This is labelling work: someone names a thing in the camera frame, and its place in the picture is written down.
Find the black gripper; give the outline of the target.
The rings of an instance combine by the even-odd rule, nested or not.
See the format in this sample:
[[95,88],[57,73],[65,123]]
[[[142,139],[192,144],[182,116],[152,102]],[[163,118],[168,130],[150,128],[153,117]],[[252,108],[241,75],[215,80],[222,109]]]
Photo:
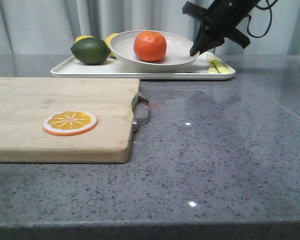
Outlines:
[[186,2],[182,13],[200,22],[198,34],[190,49],[190,55],[204,52],[224,44],[228,38],[242,48],[250,39],[236,27],[251,12],[259,1],[255,0],[214,0],[208,8]]

